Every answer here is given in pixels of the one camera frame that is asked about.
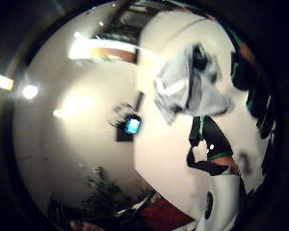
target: blue screen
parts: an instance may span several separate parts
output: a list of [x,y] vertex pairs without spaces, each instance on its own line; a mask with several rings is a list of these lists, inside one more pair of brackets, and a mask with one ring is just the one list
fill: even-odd
[[126,122],[125,132],[128,134],[136,134],[138,132],[141,122],[135,118],[130,118]]

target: red object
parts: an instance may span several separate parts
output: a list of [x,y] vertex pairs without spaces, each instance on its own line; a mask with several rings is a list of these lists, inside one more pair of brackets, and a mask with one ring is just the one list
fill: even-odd
[[166,199],[142,209],[139,214],[144,219],[144,225],[153,231],[171,231],[194,220],[176,209]]

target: small monitor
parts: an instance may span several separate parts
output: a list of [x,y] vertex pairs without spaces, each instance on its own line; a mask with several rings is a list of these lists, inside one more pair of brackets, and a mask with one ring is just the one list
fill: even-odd
[[139,131],[140,125],[141,125],[141,120],[139,118],[130,117],[126,120],[124,131],[127,134],[137,134]]

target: gray cloth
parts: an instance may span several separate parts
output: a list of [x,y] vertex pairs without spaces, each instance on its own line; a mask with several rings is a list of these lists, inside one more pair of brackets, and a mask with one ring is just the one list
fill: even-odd
[[167,124],[177,113],[190,116],[213,116],[224,113],[230,99],[213,86],[216,64],[211,56],[200,71],[194,66],[194,49],[200,44],[189,44],[162,68],[154,80],[154,102]]

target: light fixture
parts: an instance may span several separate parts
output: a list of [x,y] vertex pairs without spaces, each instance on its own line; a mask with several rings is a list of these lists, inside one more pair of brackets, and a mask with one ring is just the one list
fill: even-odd
[[74,36],[75,36],[76,38],[81,38],[83,35],[82,35],[80,32],[75,32],[75,33],[74,33]]
[[137,46],[109,39],[77,39],[70,47],[68,57],[72,60],[91,59],[92,50],[98,48],[115,49],[135,54]]
[[0,75],[0,89],[11,90],[13,87],[13,79],[9,79]]
[[65,116],[65,114],[64,114],[64,112],[63,112],[62,110],[55,110],[55,111],[53,112],[53,115],[54,115],[55,117],[64,117],[64,116]]
[[39,90],[36,86],[28,85],[22,90],[22,95],[27,99],[33,99],[39,93]]

